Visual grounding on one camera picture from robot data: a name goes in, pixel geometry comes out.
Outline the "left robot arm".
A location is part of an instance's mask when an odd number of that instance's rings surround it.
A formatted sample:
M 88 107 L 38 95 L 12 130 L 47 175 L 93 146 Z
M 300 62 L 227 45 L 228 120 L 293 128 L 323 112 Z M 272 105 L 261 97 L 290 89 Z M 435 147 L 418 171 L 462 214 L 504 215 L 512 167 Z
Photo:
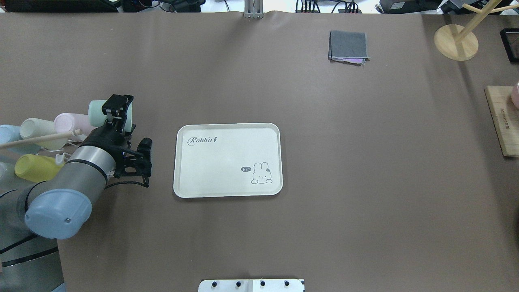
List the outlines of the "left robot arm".
M 65 290 L 58 240 L 78 233 L 110 175 L 126 175 L 133 99 L 114 94 L 105 101 L 99 110 L 105 122 L 54 178 L 1 195 L 2 292 Z

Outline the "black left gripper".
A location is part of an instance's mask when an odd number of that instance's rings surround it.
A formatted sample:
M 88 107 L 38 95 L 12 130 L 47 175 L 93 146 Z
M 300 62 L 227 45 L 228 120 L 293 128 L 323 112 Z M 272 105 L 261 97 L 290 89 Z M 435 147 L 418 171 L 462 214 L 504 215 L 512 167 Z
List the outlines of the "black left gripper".
M 81 146 L 94 146 L 109 153 L 112 157 L 122 157 L 131 146 L 130 134 L 124 126 L 132 126 L 132 95 L 112 94 L 101 106 L 106 123 L 93 129 Z

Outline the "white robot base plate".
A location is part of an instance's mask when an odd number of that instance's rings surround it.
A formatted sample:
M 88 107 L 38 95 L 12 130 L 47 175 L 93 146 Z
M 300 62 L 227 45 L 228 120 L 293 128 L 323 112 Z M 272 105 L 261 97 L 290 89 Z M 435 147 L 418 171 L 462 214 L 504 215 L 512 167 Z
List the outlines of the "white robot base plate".
M 199 292 L 305 292 L 303 279 L 206 279 Z

